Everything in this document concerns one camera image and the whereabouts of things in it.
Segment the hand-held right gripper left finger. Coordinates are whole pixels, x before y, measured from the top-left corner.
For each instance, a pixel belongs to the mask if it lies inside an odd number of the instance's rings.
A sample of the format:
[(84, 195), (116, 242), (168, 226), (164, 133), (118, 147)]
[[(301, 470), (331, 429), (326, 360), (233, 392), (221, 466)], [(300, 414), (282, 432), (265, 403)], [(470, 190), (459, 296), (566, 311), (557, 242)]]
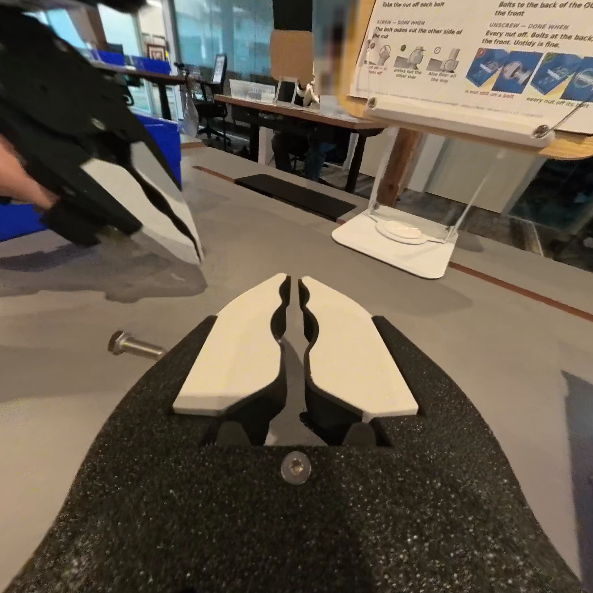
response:
[(291, 277), (278, 273), (240, 294), (216, 315), (173, 410), (224, 414), (280, 376)]

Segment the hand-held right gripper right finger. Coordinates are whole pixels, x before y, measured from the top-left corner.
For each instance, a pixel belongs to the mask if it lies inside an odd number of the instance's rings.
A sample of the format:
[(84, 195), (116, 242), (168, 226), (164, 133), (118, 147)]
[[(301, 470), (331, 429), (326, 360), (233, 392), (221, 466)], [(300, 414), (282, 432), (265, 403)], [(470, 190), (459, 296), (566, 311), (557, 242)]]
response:
[(416, 415), (419, 405), (373, 316), (310, 276), (300, 279), (299, 294), (314, 395), (363, 422)]

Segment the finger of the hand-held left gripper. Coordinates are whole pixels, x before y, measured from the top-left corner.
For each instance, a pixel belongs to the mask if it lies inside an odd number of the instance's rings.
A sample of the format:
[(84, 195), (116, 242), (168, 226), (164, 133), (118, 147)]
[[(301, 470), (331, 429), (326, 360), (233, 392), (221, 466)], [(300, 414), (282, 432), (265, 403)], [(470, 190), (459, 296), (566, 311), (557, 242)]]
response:
[(172, 261), (199, 265), (192, 241), (149, 201), (129, 171), (107, 161), (87, 161), (82, 170), (140, 222), (140, 230), (132, 234), (133, 241)]
[(202, 256), (194, 218), (181, 189), (143, 142), (132, 144), (132, 169), (152, 204), (148, 233), (174, 256)]

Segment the large blue plastic bin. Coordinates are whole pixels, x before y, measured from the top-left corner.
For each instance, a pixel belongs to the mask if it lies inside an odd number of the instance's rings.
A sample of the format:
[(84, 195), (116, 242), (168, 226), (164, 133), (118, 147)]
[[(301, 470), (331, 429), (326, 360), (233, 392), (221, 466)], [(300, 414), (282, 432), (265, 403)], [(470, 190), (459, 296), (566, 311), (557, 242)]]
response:
[[(181, 134), (177, 122), (136, 114), (165, 157), (178, 186), (182, 185)], [(12, 202), (1, 198), (1, 242), (48, 229), (42, 215), (32, 204)]]

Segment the silver hex bolt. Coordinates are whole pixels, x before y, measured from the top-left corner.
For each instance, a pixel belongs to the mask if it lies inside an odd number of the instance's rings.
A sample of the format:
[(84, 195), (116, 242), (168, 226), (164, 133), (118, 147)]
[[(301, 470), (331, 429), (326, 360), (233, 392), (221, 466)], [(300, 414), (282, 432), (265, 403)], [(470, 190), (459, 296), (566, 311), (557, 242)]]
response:
[(112, 334), (107, 350), (112, 355), (129, 354), (147, 360), (161, 360), (168, 353), (166, 348), (139, 340), (124, 330)]

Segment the person's left hand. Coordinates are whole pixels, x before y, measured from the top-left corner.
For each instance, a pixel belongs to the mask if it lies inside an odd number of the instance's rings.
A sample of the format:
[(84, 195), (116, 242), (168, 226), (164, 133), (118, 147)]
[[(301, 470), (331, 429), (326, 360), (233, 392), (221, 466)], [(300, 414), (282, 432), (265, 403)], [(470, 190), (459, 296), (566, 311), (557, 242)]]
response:
[(49, 210), (58, 197), (27, 174), (12, 144), (1, 136), (1, 197)]

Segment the black office chair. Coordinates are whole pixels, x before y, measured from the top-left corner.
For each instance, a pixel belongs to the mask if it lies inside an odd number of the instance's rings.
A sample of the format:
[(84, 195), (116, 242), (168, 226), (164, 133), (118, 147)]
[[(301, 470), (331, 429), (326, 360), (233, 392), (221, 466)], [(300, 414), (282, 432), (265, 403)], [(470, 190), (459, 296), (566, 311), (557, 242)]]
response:
[(208, 141), (220, 138), (226, 151), (231, 145), (226, 135), (226, 107), (215, 101), (213, 84), (205, 81), (195, 66), (182, 62), (174, 65), (184, 79), (180, 88), (184, 106), (180, 132), (193, 138), (206, 135)]

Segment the long wooden workbench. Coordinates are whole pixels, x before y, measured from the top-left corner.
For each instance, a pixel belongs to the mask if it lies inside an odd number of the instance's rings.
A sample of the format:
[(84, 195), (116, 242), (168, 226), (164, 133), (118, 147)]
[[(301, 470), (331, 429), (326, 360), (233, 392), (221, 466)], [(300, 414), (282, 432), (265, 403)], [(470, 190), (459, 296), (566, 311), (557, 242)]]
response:
[(125, 66), (112, 65), (100, 61), (91, 60), (90, 63), (98, 70), (110, 75), (121, 75), (124, 77), (135, 77), (156, 84), (159, 92), (161, 113), (167, 120), (173, 120), (167, 97), (167, 86), (186, 86), (186, 78), (179, 75), (165, 75), (150, 71), (129, 69)]

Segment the brown cardboard box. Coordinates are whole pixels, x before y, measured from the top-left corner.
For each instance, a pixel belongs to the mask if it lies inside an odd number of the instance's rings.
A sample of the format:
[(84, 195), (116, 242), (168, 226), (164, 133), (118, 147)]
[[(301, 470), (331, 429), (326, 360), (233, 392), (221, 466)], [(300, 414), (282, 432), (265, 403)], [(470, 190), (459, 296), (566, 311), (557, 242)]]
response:
[(271, 78), (296, 79), (301, 86), (313, 80), (314, 38), (311, 31), (274, 29), (270, 37)]

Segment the printed instruction sheet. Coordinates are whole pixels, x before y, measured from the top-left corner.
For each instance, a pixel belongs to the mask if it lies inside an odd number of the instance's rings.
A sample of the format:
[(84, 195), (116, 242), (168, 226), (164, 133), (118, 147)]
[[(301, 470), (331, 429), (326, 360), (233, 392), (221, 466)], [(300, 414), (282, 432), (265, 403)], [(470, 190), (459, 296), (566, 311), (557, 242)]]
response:
[(592, 135), (592, 1), (375, 1), (349, 91)]

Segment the brown wooden post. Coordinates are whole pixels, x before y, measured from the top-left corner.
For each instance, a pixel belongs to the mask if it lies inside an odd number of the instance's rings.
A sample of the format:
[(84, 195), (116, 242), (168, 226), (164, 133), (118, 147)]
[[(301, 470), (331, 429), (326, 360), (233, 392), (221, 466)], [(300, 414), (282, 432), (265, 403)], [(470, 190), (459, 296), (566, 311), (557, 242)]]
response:
[(419, 131), (398, 129), (377, 190), (379, 205), (395, 207), (411, 177), (422, 137)]

